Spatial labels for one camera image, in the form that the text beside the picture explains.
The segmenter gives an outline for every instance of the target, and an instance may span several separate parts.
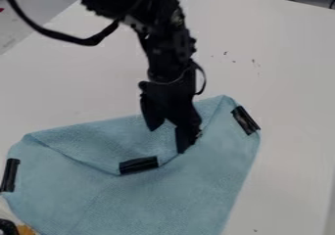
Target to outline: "microfiber cloth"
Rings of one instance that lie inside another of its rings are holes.
[[[9,152],[21,161],[12,211],[45,235],[219,235],[250,170],[260,133],[248,133],[226,96],[196,103],[203,135],[177,154],[166,121],[90,122],[26,135]],[[156,157],[158,167],[120,173],[120,163]]]

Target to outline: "orange object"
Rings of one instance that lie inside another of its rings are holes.
[[[29,226],[19,225],[17,228],[20,235],[36,235],[36,233]]]

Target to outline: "cable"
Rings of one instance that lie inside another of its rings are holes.
[[[335,0],[332,0],[330,5],[329,5],[329,9],[333,9],[334,4],[335,4]]]
[[[21,19],[23,19],[30,27],[35,29],[37,32],[41,33],[42,35],[70,42],[75,43],[83,46],[95,46],[98,45],[105,37],[112,34],[118,27],[119,27],[119,19],[116,19],[111,23],[109,26],[104,28],[101,32],[92,35],[91,37],[81,39],[71,35],[67,35],[55,30],[47,29],[42,26],[39,26],[34,21],[32,21],[20,8],[16,0],[8,0],[8,3],[12,6],[13,10],[19,15]]]

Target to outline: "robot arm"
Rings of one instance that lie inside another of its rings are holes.
[[[193,106],[196,70],[191,59],[196,40],[190,36],[177,0],[81,0],[89,11],[114,22],[100,33],[80,39],[43,28],[28,18],[15,0],[8,0],[18,15],[38,32],[59,40],[94,46],[114,32],[119,23],[137,33],[149,61],[149,82],[140,82],[141,109],[150,130],[168,119],[176,125],[178,153],[193,145],[201,134],[201,118]]]

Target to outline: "white table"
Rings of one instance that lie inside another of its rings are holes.
[[[209,80],[202,98],[227,94],[263,128],[224,234],[322,234],[335,159],[334,11],[281,0],[181,1]],[[49,26],[86,36],[108,23],[74,4]],[[0,59],[1,152],[31,131],[139,113],[146,69],[125,26],[95,48],[33,34]]]

